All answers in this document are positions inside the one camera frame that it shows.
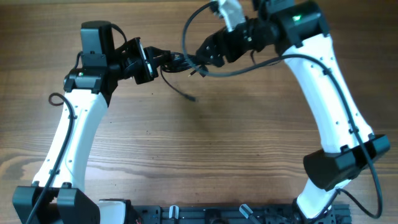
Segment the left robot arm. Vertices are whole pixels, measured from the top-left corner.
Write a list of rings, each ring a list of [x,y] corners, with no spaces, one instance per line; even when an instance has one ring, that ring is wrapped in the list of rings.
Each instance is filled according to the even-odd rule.
[[[85,195],[85,172],[96,130],[120,80],[151,82],[168,50],[143,47],[139,38],[115,47],[117,26],[81,25],[82,50],[63,82],[63,112],[50,150],[29,186],[18,186],[12,204],[22,223],[139,223],[129,200],[93,202]]]

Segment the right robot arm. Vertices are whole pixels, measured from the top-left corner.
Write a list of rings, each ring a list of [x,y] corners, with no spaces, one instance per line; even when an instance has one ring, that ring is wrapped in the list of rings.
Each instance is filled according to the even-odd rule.
[[[374,163],[389,148],[385,135],[377,135],[356,107],[333,50],[329,26],[315,1],[254,1],[257,17],[249,19],[238,1],[210,1],[206,5],[225,26],[205,39],[196,55],[216,67],[235,62],[248,51],[273,45],[297,79],[315,118],[321,149],[304,157],[308,175],[294,200],[297,222],[323,218],[338,194],[362,170],[369,169],[382,215],[383,199]]]

